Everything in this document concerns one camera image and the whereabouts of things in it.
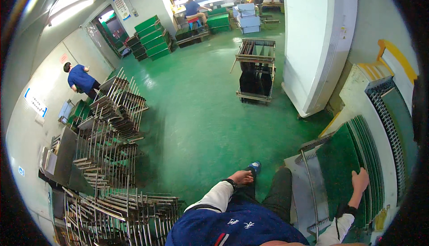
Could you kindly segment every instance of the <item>white long sleeve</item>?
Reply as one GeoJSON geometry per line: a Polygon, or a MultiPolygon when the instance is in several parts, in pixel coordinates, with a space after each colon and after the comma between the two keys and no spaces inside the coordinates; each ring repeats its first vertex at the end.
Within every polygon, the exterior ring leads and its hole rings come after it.
{"type": "Polygon", "coordinates": [[[316,246],[330,246],[332,244],[341,243],[353,221],[354,216],[348,213],[345,213],[342,217],[338,218],[338,232],[340,233],[340,240],[338,240],[337,227],[335,225],[334,218],[331,225],[319,236],[316,246]]]}
{"type": "Polygon", "coordinates": [[[190,205],[186,208],[185,211],[197,205],[210,205],[219,209],[221,212],[225,212],[227,210],[229,198],[231,197],[233,192],[234,188],[230,183],[228,183],[227,181],[219,182],[215,186],[213,186],[212,189],[206,195],[204,195],[204,197],[200,201],[190,205]]]}

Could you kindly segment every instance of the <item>foot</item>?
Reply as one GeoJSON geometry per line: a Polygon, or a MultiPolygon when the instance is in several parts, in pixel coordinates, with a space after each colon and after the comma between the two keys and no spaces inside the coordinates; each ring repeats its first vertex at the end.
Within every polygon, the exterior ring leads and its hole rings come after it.
{"type": "Polygon", "coordinates": [[[250,163],[249,167],[254,168],[256,174],[259,174],[261,171],[261,163],[259,161],[255,161],[253,163],[250,163]]]}

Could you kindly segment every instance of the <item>warning sign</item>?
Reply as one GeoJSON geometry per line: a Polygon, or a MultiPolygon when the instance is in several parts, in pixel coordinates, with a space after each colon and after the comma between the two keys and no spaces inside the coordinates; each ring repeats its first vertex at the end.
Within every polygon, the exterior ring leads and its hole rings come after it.
{"type": "Polygon", "coordinates": [[[61,64],[66,63],[68,59],[69,59],[69,57],[67,56],[67,53],[62,54],[60,57],[61,64]]]}

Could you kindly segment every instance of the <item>blue shirt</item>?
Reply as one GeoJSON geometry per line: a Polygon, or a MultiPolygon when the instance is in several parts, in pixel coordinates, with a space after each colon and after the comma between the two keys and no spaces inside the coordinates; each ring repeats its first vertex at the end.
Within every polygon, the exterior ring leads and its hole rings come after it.
{"type": "Polygon", "coordinates": [[[200,7],[200,5],[197,4],[195,1],[186,2],[185,3],[185,8],[186,8],[185,16],[195,15],[198,12],[199,7],[200,7]]]}
{"type": "Polygon", "coordinates": [[[82,89],[84,93],[89,93],[89,91],[92,89],[92,85],[95,82],[95,78],[83,71],[84,67],[85,66],[81,64],[74,66],[69,72],[67,82],[69,83],[70,87],[75,85],[76,87],[82,89]]]}
{"type": "Polygon", "coordinates": [[[170,245],[261,245],[280,240],[309,245],[307,239],[275,213],[249,202],[228,204],[226,212],[189,210],[174,224],[167,236],[170,245]]]}

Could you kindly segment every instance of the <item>blue logo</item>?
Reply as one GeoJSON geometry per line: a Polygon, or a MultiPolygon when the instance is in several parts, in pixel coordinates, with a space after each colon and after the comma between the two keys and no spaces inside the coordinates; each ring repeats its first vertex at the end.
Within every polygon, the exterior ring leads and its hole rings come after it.
{"type": "Polygon", "coordinates": [[[22,176],[25,176],[25,170],[21,167],[18,166],[18,172],[19,174],[21,174],[22,176]]]}

